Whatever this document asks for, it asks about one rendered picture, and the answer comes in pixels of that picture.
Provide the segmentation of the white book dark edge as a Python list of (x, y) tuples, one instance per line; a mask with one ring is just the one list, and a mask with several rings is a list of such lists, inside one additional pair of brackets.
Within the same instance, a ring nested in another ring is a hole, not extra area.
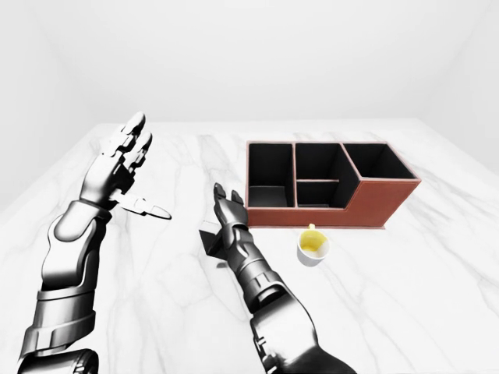
[(228, 260), (228, 225), (203, 221), (199, 233), (204, 251), (208, 256)]

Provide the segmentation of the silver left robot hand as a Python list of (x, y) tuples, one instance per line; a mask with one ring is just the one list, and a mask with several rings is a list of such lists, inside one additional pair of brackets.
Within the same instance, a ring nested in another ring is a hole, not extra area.
[(119, 205), (132, 213), (170, 220), (172, 215), (164, 208), (129, 193), (153, 139), (143, 130), (145, 123), (145, 114), (139, 111), (117, 128), (87, 171), (80, 199), (106, 210)]

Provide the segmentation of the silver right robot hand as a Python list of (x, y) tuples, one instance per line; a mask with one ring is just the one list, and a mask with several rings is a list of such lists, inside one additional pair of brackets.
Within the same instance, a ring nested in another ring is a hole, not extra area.
[(221, 184), (214, 184), (214, 212), (222, 226), (248, 223), (248, 213), (241, 196), (232, 190), (231, 199), (226, 197)]

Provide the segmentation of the white mug yellow inside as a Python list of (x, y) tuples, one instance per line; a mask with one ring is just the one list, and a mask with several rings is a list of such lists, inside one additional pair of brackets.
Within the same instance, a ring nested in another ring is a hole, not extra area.
[(297, 258), (304, 266), (316, 266), (325, 259), (330, 248), (328, 237), (314, 224), (309, 224), (297, 239)]

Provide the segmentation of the red-brown desk caddy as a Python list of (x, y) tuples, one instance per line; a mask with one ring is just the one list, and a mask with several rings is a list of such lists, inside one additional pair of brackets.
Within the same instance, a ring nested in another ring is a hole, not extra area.
[(388, 143), (249, 142), (251, 227), (381, 228), (420, 184)]

